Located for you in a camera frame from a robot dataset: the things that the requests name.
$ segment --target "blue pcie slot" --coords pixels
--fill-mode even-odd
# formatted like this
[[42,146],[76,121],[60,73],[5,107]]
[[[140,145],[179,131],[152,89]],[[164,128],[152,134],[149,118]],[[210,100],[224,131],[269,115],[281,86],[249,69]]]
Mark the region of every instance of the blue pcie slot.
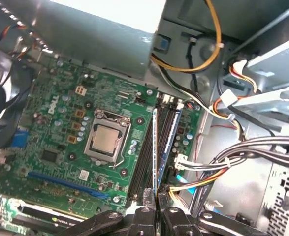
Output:
[[173,145],[173,141],[174,141],[174,138],[176,135],[176,131],[178,128],[178,124],[179,124],[179,120],[180,120],[181,115],[182,115],[182,110],[176,110],[175,117],[174,117],[173,122],[172,122],[172,127],[171,127],[169,135],[168,135],[166,147],[165,147],[165,150],[163,151],[161,162],[160,162],[160,167],[159,167],[159,172],[158,172],[158,187],[160,186],[160,183],[162,180],[162,176],[163,176],[166,164],[167,164],[170,150],[171,150],[172,145]]
[[98,191],[89,189],[87,187],[80,186],[80,185],[75,184],[75,183],[70,183],[68,181],[65,181],[65,180],[62,180],[62,179],[58,179],[58,178],[54,178],[54,177],[51,177],[51,176],[47,176],[47,175],[44,175],[44,174],[41,174],[41,173],[37,173],[37,172],[34,172],[34,171],[29,172],[27,176],[28,177],[34,177],[34,178],[42,179],[42,180],[49,181],[49,182],[56,183],[56,184],[60,184],[62,186],[73,188],[75,190],[79,190],[79,191],[82,191],[82,192],[86,192],[86,193],[90,194],[91,196],[97,197],[97,198],[102,198],[103,199],[103,198],[108,198],[108,196],[109,196],[108,194],[100,193]]

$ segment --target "black dimm slot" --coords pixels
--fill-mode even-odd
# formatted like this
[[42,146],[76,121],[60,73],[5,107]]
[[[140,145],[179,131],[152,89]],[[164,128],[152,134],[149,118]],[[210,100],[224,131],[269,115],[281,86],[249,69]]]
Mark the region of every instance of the black dimm slot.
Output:
[[[162,110],[162,107],[158,107],[158,119],[162,115]],[[133,177],[129,185],[129,191],[127,195],[128,200],[132,200],[134,195],[139,196],[142,187],[141,184],[143,183],[143,179],[145,179],[145,175],[148,170],[147,167],[149,165],[151,165],[152,169],[152,120],[150,121],[150,125],[148,127],[148,131],[145,136],[144,143],[141,147],[135,170],[133,172]]]
[[[165,146],[167,144],[167,138],[170,132],[170,129],[172,127],[172,122],[173,119],[175,117],[175,113],[176,111],[172,108],[169,108],[170,110],[167,111],[167,115],[166,115],[166,119],[165,120],[161,120],[161,122],[163,122],[163,128],[161,131],[161,134],[158,136],[158,144],[159,144],[159,149],[158,149],[158,168],[160,167],[160,161],[162,158],[162,154],[163,151],[165,150]],[[146,188],[150,188],[152,187],[152,181],[153,181],[153,177],[152,177],[152,163],[150,163],[149,166],[149,177],[147,178],[145,187]]]
[[133,172],[132,180],[129,184],[129,190],[127,194],[129,200],[132,200],[134,195],[139,192],[144,167],[146,166],[145,164],[148,164],[149,161],[149,155],[147,155],[149,150],[152,150],[152,121],[150,121],[148,131],[142,144],[138,161]]

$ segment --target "power connector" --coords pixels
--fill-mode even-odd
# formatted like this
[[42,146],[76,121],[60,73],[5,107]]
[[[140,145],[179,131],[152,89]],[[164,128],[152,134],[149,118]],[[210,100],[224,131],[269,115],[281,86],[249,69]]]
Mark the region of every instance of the power connector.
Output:
[[183,163],[183,162],[186,162],[188,159],[187,156],[183,155],[183,154],[178,154],[177,157],[174,159],[174,162],[175,162],[175,168],[177,170],[184,170],[185,167],[181,164],[179,164],[180,162]]

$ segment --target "dell logo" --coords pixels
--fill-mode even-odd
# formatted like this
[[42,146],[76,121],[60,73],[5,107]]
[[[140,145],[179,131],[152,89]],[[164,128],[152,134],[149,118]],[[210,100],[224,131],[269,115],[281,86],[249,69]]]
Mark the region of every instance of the dell logo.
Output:
[[53,96],[52,97],[50,108],[48,110],[49,114],[53,115],[55,113],[55,108],[57,106],[58,99],[59,99],[59,96]]

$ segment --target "cpu socket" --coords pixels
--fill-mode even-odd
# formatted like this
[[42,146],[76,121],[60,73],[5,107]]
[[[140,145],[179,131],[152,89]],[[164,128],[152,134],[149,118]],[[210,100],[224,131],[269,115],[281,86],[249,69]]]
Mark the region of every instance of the cpu socket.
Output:
[[84,154],[102,165],[116,163],[127,140],[130,118],[100,109],[96,109],[94,117]]

